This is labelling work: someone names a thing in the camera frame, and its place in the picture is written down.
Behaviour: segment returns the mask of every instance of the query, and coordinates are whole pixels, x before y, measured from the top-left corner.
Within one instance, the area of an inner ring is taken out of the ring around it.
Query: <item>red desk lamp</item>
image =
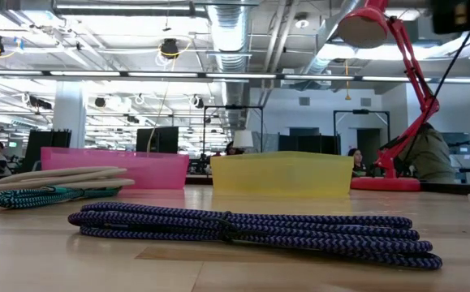
[[[406,75],[415,89],[422,114],[399,136],[396,145],[377,152],[378,159],[375,165],[383,168],[386,176],[384,178],[354,178],[351,188],[376,191],[419,191],[420,182],[417,179],[397,178],[394,158],[408,145],[410,138],[416,136],[420,126],[438,111],[439,105],[415,59],[412,43],[407,36],[403,21],[395,17],[387,19],[384,16],[387,5],[388,0],[368,0],[362,8],[344,17],[339,23],[338,34],[349,45],[369,49],[384,44],[388,30],[390,30],[403,55]]]

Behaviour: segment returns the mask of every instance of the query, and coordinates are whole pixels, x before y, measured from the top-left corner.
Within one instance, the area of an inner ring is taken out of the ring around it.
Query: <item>braided cord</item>
[[[85,235],[157,240],[242,240],[315,249],[409,268],[439,269],[430,242],[405,217],[221,213],[125,203],[85,205],[68,221]]]
[[[65,187],[43,187],[36,190],[0,192],[0,207],[36,208],[67,200],[104,198],[117,195],[121,188],[81,190]]]

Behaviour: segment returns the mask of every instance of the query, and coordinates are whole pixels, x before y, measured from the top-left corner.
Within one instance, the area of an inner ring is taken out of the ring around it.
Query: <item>table surface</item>
[[[237,213],[410,217],[441,256],[426,272],[240,247],[92,238],[67,216],[81,200],[27,210],[0,209],[0,291],[470,291],[470,206],[466,196],[353,191],[343,200],[185,191],[129,191],[128,203]]]

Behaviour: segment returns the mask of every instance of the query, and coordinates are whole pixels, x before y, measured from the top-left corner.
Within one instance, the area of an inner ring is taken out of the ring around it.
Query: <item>yellow plastic bin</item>
[[[352,167],[352,157],[306,152],[211,158],[215,195],[344,197],[350,191]]]

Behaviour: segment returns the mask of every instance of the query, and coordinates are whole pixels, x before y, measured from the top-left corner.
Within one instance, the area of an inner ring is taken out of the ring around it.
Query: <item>lamp base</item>
[[[415,178],[353,178],[350,188],[366,191],[420,191],[420,182]]]

